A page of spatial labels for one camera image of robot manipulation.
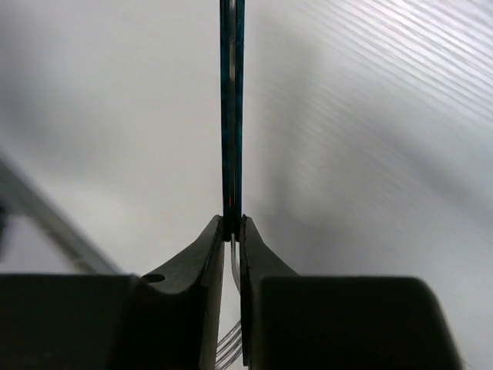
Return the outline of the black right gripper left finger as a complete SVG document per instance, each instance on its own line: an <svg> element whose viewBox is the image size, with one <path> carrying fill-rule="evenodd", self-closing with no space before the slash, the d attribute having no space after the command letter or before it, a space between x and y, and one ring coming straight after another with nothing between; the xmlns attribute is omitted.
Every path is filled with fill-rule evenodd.
<svg viewBox="0 0 493 370"><path fill-rule="evenodd" d="M142 277L3 274L3 369L212 369L223 219Z"/></svg>

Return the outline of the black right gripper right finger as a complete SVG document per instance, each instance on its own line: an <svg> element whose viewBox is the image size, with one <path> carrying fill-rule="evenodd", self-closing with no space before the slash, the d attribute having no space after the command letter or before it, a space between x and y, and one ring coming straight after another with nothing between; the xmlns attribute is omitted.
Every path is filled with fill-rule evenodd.
<svg viewBox="0 0 493 370"><path fill-rule="evenodd" d="M250 369L460 369L434 292L415 277L303 276L240 224L243 363Z"/></svg>

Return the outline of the green handle silver fork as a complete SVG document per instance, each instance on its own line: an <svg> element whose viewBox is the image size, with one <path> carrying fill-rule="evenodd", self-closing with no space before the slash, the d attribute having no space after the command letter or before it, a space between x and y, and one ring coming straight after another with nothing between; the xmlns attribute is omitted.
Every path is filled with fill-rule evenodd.
<svg viewBox="0 0 493 370"><path fill-rule="evenodd" d="M220 1L220 109L224 240L230 243L233 281L240 289L242 218L243 64L245 2Z"/></svg>

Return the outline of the aluminium table frame rail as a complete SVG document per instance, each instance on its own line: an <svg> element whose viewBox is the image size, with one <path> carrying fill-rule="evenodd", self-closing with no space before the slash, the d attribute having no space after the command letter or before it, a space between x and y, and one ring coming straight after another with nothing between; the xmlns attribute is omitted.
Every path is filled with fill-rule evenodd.
<svg viewBox="0 0 493 370"><path fill-rule="evenodd" d="M5 158L1 158L1 209L3 214L21 214L30 219L79 270L93 274L122 273Z"/></svg>

